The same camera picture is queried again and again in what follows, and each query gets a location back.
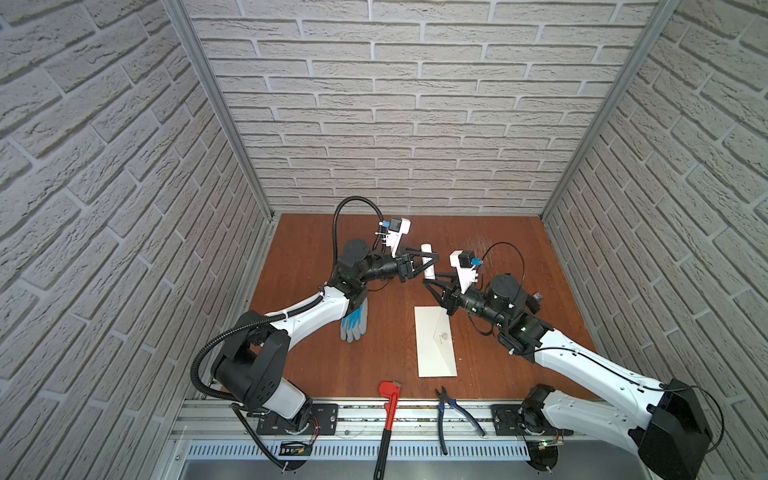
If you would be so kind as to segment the cream envelope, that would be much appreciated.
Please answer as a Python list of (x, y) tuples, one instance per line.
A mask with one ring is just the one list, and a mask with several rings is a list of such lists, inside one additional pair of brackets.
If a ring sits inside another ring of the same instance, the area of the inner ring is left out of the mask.
[(439, 306), (417, 306), (414, 314), (419, 377), (456, 377), (453, 337), (446, 310)]

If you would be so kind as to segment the white glue stick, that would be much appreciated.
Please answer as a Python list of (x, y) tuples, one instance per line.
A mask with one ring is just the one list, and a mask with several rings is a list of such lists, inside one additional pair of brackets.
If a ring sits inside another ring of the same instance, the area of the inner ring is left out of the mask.
[[(433, 252), (432, 245), (429, 244), (429, 243), (422, 244), (421, 245), (421, 250), (431, 250)], [(434, 267), (434, 265), (436, 263), (437, 263), (437, 261), (435, 261), (435, 260), (432, 260), (432, 261), (422, 261), (422, 266), (424, 267), (423, 275), (424, 275), (425, 279), (426, 278), (433, 278), (434, 277), (434, 275), (435, 275), (435, 267)]]

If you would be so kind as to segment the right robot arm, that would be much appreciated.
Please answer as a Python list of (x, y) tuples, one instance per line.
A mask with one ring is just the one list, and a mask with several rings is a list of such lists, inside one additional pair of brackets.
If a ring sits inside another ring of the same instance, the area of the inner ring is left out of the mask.
[(485, 289), (462, 284), (456, 274), (437, 274), (423, 283), (447, 314), (464, 310), (488, 322), (511, 355), (555, 371), (599, 398), (580, 400), (538, 385), (521, 406), (521, 428), (583, 433), (637, 455), (662, 479), (698, 476), (713, 439), (699, 387), (644, 376), (578, 344), (537, 318), (539, 295), (528, 294), (510, 274), (495, 277)]

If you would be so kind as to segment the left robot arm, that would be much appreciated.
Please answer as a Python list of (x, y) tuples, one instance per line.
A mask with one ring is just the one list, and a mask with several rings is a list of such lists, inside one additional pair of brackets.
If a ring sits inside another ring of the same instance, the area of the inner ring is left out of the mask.
[(211, 376), (247, 412), (266, 409), (289, 421), (292, 430), (304, 429), (312, 400), (283, 377), (289, 351), (317, 330), (359, 310), (367, 300), (369, 282), (393, 278), (405, 282), (432, 270), (437, 261), (438, 255), (430, 251), (404, 248), (381, 253), (363, 240), (349, 241), (318, 294), (276, 314), (243, 314), (223, 340)]

